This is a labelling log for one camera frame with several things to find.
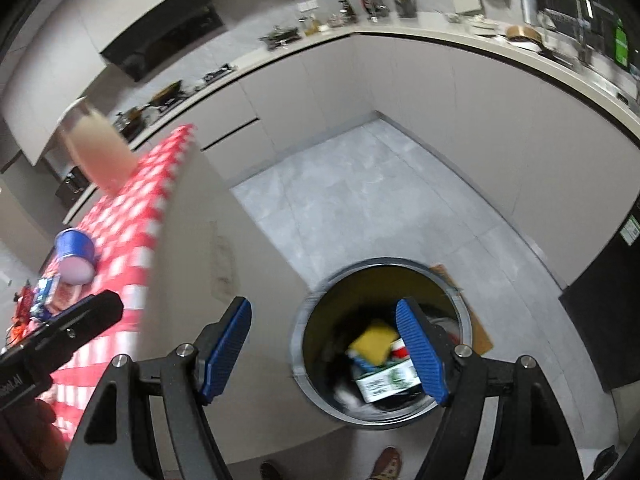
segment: red and white checkered tablecloth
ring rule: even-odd
[[[73,438],[109,361],[117,354],[136,359],[149,269],[178,170],[194,140],[192,127],[180,126],[143,156],[118,196],[102,197],[78,225],[94,240],[99,257],[95,278],[82,288],[81,297],[113,290],[125,310],[119,323],[79,349],[52,375],[56,425],[67,440]],[[45,275],[56,269],[54,259]]]

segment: black range hood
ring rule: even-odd
[[[140,81],[188,44],[222,26],[211,0],[165,0],[137,20],[102,52]]]

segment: shoe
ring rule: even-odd
[[[284,476],[271,460],[260,464],[260,478],[262,480],[284,480]]]
[[[402,468],[400,452],[387,447],[376,460],[368,480],[397,480]]]

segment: blue can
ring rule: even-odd
[[[56,236],[58,273],[69,285],[84,285],[95,276],[95,245],[78,229],[66,229]]]

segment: wall socket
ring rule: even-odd
[[[298,4],[298,10],[300,12],[309,12],[310,10],[317,9],[318,7],[318,0],[309,0],[308,2],[300,2]]]

